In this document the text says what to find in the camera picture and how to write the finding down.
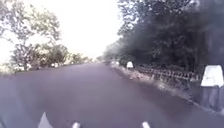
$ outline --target green tree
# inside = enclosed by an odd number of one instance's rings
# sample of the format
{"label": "green tree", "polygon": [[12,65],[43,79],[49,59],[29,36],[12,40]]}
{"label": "green tree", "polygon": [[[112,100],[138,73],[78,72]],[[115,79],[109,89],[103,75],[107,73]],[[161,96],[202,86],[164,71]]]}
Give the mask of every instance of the green tree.
{"label": "green tree", "polygon": [[118,7],[123,20],[118,31],[121,38],[109,46],[107,58],[130,56],[135,63],[177,65],[191,71],[202,63],[199,49],[206,49],[205,24],[195,3],[120,0]]}
{"label": "green tree", "polygon": [[27,70],[36,48],[30,39],[38,35],[53,44],[60,39],[57,17],[46,9],[38,11],[19,0],[1,0],[0,8],[0,37],[15,44],[12,62]]}

